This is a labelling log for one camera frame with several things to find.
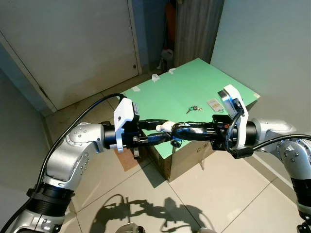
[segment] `tile floor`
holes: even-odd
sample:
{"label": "tile floor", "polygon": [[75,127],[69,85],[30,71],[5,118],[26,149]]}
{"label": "tile floor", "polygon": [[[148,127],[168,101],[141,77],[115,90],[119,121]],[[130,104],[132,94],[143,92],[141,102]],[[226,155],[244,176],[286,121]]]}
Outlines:
{"label": "tile floor", "polygon": [[[46,118],[52,141],[87,106],[112,92],[149,79],[141,75],[91,96]],[[112,120],[116,100],[102,103],[84,121]],[[196,232],[207,227],[219,233],[295,232],[296,205],[245,160],[217,151],[168,183],[152,159],[125,172],[113,150],[97,154],[72,199],[62,233],[114,233],[133,221],[147,233]]]}

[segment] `green tabletop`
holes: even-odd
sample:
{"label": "green tabletop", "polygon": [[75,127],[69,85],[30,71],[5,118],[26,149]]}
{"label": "green tabletop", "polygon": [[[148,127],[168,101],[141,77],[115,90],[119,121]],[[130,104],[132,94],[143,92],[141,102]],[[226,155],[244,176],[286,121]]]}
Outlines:
{"label": "green tabletop", "polygon": [[[139,106],[140,119],[166,119],[174,122],[201,121],[209,122],[214,112],[207,101],[215,98],[222,104],[217,92],[226,85],[233,85],[240,92],[245,105],[259,97],[254,91],[221,72],[217,68],[197,58],[180,67],[173,74],[167,72],[159,76],[160,80],[148,80],[129,89],[124,94]],[[187,109],[197,105],[203,111]],[[146,135],[155,131],[144,131]],[[170,142],[155,146],[163,159],[172,154]]]}

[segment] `curtain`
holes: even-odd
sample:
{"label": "curtain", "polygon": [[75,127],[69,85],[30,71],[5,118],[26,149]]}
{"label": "curtain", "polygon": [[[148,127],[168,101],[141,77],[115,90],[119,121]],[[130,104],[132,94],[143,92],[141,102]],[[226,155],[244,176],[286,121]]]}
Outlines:
{"label": "curtain", "polygon": [[178,3],[174,66],[198,57],[210,63],[224,0],[183,0]]}

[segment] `white door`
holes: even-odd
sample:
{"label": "white door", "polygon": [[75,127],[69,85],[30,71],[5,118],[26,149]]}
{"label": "white door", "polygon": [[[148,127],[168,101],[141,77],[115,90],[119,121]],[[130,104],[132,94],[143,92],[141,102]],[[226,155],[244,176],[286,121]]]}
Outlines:
{"label": "white door", "polygon": [[127,0],[1,0],[0,30],[57,109],[138,75]]}

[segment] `orange object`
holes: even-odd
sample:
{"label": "orange object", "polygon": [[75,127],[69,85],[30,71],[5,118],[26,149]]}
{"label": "orange object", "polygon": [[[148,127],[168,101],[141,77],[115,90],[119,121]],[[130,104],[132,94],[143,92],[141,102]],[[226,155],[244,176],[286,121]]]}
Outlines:
{"label": "orange object", "polygon": [[167,3],[165,6],[165,15],[167,20],[168,41],[171,49],[175,44],[175,26],[176,26],[176,10],[172,4]]}

